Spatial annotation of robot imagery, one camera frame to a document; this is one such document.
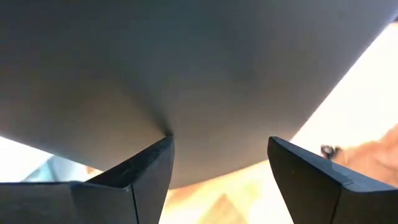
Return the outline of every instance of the gray panel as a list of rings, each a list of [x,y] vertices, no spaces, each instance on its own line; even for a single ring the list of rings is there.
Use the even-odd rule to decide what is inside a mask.
[[[1,223],[79,223],[68,184],[1,184]]]
[[[1,134],[103,169],[173,132],[171,187],[266,159],[267,137],[291,138],[398,9],[398,0],[10,4],[0,5]]]

